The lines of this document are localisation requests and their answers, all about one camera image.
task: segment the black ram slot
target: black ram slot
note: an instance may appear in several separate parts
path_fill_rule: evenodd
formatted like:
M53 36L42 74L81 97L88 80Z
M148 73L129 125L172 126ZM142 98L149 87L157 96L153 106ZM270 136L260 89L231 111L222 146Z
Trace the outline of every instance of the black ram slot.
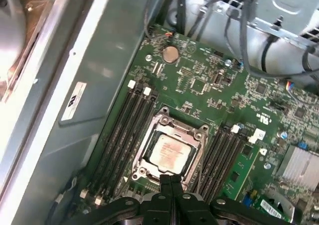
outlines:
M219 129L215 135L215 138L212 142L212 144L209 146L209 151L206 153L204 157L204 163L203 163L203 172L202 172L202 177L201 177L201 184L205 183L208 180L208 172L209 168L212 167L212 164L214 163L214 158L221 152L221 144L220 142L223 141L225 138L225 134L222 132L222 129ZM195 182L194 182L194 187L192 189L192 192L195 193L197 192L197 186L198 186L198 180L199 176L196 177Z
M130 131L136 119L139 117L141 108L143 108L145 103L146 103L146 99L140 96L137 103L135 103L132 106L132 110L130 111L130 113L127 114L126 120L124 124L122 125L122 128L119 132L119 136L117 136L116 139L111 141L111 146L114 149L110 153L110 158L108 160L107 166L105 167L104 173L100 180L100 190L98 191L98 193L103 190L105 184L108 182L110 178L110 174L114 170L114 165L116 164L116 161L120 158L121 153L125 150L125 146L123 146L122 144L129 137Z
M154 110L154 105L155 105L157 96L158 96L158 93L156 91L153 91L152 95L149 98L149 101L147 102L147 105L144 106L141 112L141 116L139 117L138 121L135 123L133 133L128 139L125 153L118 160L117 165L115 166L116 169L115 171L113 171L112 175L110 176L110 178L112 178L112 181L110 182L110 185L109 185L109 192L108 192L109 195L114 195L115 188L123 176L123 172L127 165L127 161L129 160L134 148L137 145L138 139L140 137L141 128L145 124L148 124L148 121L150 121L150 119L153 116L153 110Z
M233 146L229 148L227 161L223 164L222 167L218 169L213 177L215 180L211 183L210 189L204 195L205 200L210 202L214 197L218 196L220 190L222 189L223 183L225 182L228 172L234 165L237 154L239 153L240 140L235 138Z
M115 126L113 127L112 132L109 134L108 138L106 139L104 151L102 153L100 162L97 166L91 185L89 187L89 189L92 192L94 192L98 188L101 181L101 177L103 175L103 171L105 170L107 162L112 154L112 151L114 150L114 147L112 147L112 144L113 144L112 141L114 141L119 136L120 129L125 125L125 120L128 118L127 114L130 113L134 103L136 103L142 90L143 90L143 86L140 84L137 84L135 89L134 90L131 89L126 95L124 103L122 104L122 107L120 109L118 118L116 120Z
M245 130L235 134L230 132L230 128L229 125L222 125L219 128L204 157L199 194L208 203L219 194L240 149L245 143ZM197 191L198 179L197 176L191 192Z
M231 151L232 153L229 156L230 160L229 160L228 166L225 167L223 170L221 170L220 174L216 176L218 180L216 181L214 186L212 186L212 190L210 191L210 193L206 195L206 201L212 201L214 197L219 195L222 189L222 186L227 179L227 175L235 163L237 155L239 154L241 148L244 146L243 141L239 141L238 138L237 140L238 140L238 143L236 143L236 148L234 148L234 150Z
M215 159L210 164L208 170L208 176L205 182L202 181L202 190L200 193L205 196L208 190L211 189L213 182L218 180L217 175L219 174L220 169L226 166L229 162L229 152L232 149L232 145L235 142L235 137L229 133L226 133L223 139L223 143L221 144L221 150L218 156L215 156Z

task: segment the mounting hole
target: mounting hole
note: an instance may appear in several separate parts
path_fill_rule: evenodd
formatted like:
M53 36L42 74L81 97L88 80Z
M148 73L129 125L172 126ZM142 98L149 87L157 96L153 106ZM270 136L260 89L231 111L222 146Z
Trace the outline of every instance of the mounting hole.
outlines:
M0 7L6 7L7 4L8 4L7 0L0 0Z

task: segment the white sticker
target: white sticker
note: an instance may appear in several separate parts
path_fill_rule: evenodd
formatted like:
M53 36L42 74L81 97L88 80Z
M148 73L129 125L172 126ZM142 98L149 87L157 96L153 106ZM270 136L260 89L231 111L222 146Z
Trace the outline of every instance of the white sticker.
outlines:
M86 87L86 83L82 83L82 82L76 83L73 93L62 115L61 121L69 120L73 118L73 115L75 113L76 108L78 107L78 104L83 95L85 87Z
M260 206L266 210L271 216L277 217L281 219L281 214L277 212L269 203L267 203L265 200L262 200L260 203Z

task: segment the motherboard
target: motherboard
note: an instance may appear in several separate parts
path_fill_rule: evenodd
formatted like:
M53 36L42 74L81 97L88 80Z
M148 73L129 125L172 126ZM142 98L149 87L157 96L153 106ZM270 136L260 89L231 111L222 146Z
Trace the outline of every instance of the motherboard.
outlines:
M82 181L78 210L159 191L161 174L295 224L319 220L319 101L155 25L127 73Z

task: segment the heatsink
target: heatsink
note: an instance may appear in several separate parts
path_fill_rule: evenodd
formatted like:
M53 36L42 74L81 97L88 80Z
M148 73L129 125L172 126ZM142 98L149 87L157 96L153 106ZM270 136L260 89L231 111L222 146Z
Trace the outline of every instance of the heatsink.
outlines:
M319 183L317 154L290 146L277 171L287 182L314 191Z
M153 118L133 161L132 180L159 184L160 175L180 175L187 189L208 139L208 125L199 129L169 115L163 107Z

